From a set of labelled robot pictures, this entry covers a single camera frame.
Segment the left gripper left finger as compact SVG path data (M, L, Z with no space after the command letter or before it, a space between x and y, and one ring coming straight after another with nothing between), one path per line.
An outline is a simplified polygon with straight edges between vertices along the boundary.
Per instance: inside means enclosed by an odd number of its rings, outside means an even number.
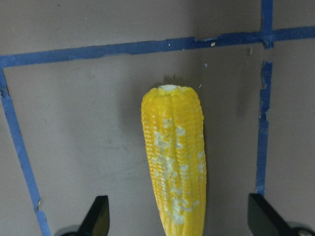
M97 196L78 230L79 236L107 236L110 228L108 196Z

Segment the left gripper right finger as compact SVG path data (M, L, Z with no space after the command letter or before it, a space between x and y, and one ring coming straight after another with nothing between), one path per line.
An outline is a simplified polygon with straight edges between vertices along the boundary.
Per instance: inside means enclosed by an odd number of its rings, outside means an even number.
M253 236L289 236L291 233L290 226L260 194L248 195L247 222Z

